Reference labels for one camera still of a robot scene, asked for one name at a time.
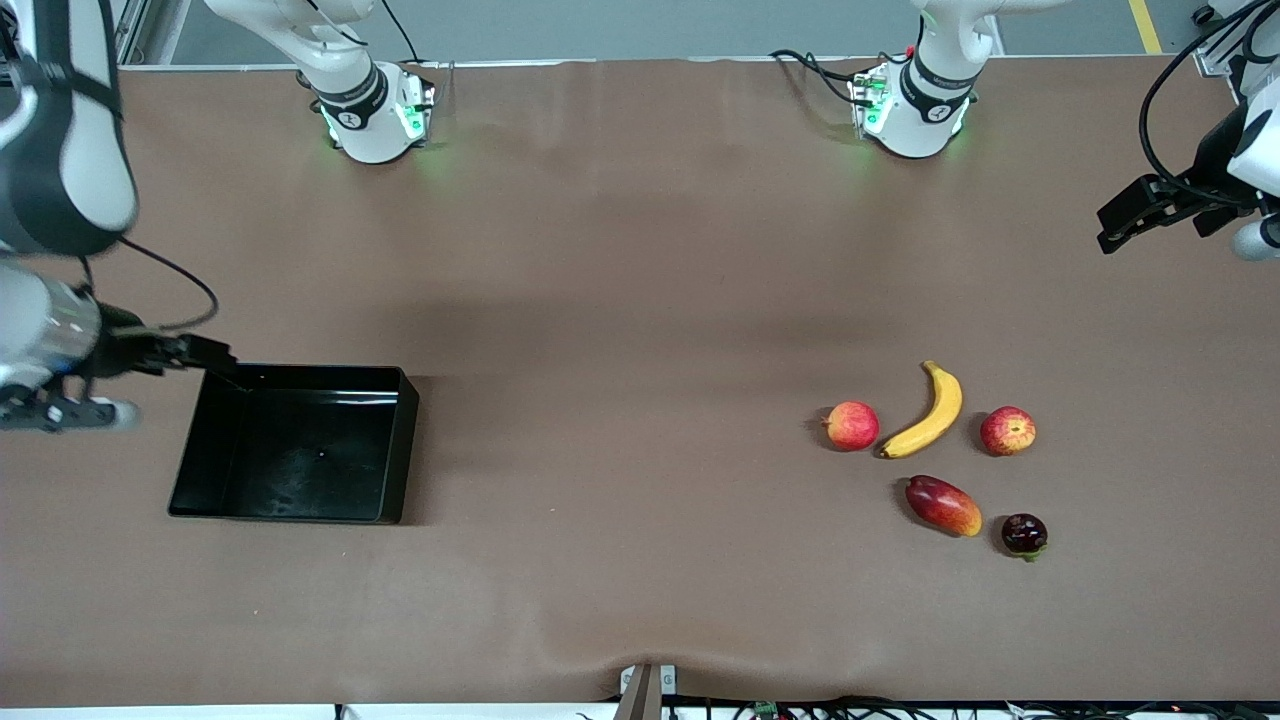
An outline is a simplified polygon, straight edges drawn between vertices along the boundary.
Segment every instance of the yellow banana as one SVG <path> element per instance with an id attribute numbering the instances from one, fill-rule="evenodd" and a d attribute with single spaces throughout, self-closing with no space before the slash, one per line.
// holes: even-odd
<path id="1" fill-rule="evenodd" d="M 881 455 L 884 457 L 906 457 L 924 450 L 942 437 L 942 433 L 947 432 L 960 416 L 960 402 L 964 398 L 960 380 L 938 368 L 933 360 L 925 361 L 924 369 L 933 378 L 933 407 L 919 423 L 884 441 L 884 446 L 881 447 Z"/>

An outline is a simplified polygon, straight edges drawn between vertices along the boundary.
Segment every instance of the black plastic bin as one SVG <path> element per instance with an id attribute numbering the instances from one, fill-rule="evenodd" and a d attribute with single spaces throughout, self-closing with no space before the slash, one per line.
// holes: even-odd
<path id="1" fill-rule="evenodd" d="M 206 373 L 169 514 L 398 523 L 417 405 L 399 368 Z"/>

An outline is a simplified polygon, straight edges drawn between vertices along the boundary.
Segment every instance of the gray floor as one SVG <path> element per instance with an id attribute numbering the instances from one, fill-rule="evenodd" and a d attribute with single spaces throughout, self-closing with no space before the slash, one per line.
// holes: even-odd
<path id="1" fill-rule="evenodd" d="M 182 3 L 183 0 L 164 0 Z M 659 59 L 764 55 L 780 47 L 818 55 L 901 50 L 915 37 L 906 0 L 389 0 L 429 60 Z M 1166 51 L 1196 35 L 1202 0 L 1147 0 Z M 1142 54 L 1128 0 L 1076 0 L 1036 15 L 1001 19 L 1016 55 Z M 165 35 L 150 38 L 148 61 L 164 61 Z M 265 41 L 189 0 L 170 42 L 172 64 L 280 63 Z M 357 26 L 379 59 L 403 59 L 404 44 L 381 8 Z"/>

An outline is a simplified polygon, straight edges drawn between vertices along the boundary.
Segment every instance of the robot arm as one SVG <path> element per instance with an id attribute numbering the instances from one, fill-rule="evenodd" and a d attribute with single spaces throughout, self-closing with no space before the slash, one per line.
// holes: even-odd
<path id="1" fill-rule="evenodd" d="M 136 409 L 90 397 L 95 378 L 227 368 L 227 346 L 164 337 L 90 288 L 44 278 L 22 255 L 88 258 L 123 238 L 137 192 L 120 135 L 106 0 L 0 0 L 17 110 L 0 123 L 0 429 L 128 425 Z M 84 379 L 78 397 L 64 380 Z"/>
<path id="2" fill-rule="evenodd" d="M 891 60 L 850 83 L 854 124 L 906 158 L 941 151 L 960 132 L 970 92 L 995 47 L 997 14 L 1036 13 L 1070 0 L 911 0 L 920 38 L 905 60 Z"/>
<path id="3" fill-rule="evenodd" d="M 1280 6 L 1280 0 L 1251 1 L 1233 13 L 1220 29 L 1234 32 L 1234 19 L 1249 17 L 1265 6 Z M 1266 24 L 1254 28 L 1260 29 L 1265 31 Z M 1162 78 L 1217 32 L 1201 36 L 1174 58 L 1148 92 L 1144 111 Z M 1275 37 L 1274 31 L 1268 35 Z M 1231 249 L 1244 260 L 1280 258 L 1280 201 L 1276 200 L 1280 197 L 1280 118 L 1275 113 L 1280 108 L 1280 83 L 1275 82 L 1280 60 L 1272 58 L 1267 64 L 1251 63 L 1248 67 L 1242 61 L 1235 72 L 1256 79 L 1240 90 L 1239 105 L 1201 141 L 1190 168 L 1171 176 L 1153 160 L 1158 174 L 1139 177 L 1098 210 L 1102 252 L 1110 255 L 1138 234 L 1188 218 L 1201 237 L 1208 237 L 1228 223 L 1260 211 L 1261 219 L 1235 233 Z M 1239 82 L 1234 85 L 1242 87 Z"/>
<path id="4" fill-rule="evenodd" d="M 374 0 L 205 0 L 293 60 L 320 100 L 337 147 L 361 163 L 387 163 L 426 142 L 434 88 L 392 63 L 375 63 L 344 23 Z"/>
<path id="5" fill-rule="evenodd" d="M 18 109 L 0 123 L 0 252 L 95 255 L 138 211 L 109 9 L 84 0 L 0 6 L 32 29 L 6 49 L 20 91 Z"/>

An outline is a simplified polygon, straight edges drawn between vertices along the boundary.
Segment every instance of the red apple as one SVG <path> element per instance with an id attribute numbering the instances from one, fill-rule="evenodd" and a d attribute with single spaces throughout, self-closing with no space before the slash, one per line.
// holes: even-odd
<path id="1" fill-rule="evenodd" d="M 1018 455 L 1036 441 L 1036 420 L 1012 405 L 1006 405 L 982 421 L 982 445 L 992 455 Z"/>
<path id="2" fill-rule="evenodd" d="M 906 503 L 931 525 L 972 538 L 982 532 L 982 511 L 963 489 L 954 484 L 916 475 L 906 484 Z"/>
<path id="3" fill-rule="evenodd" d="M 827 437 L 840 450 L 867 450 L 879 436 L 879 418 L 865 402 L 841 402 L 823 420 Z"/>

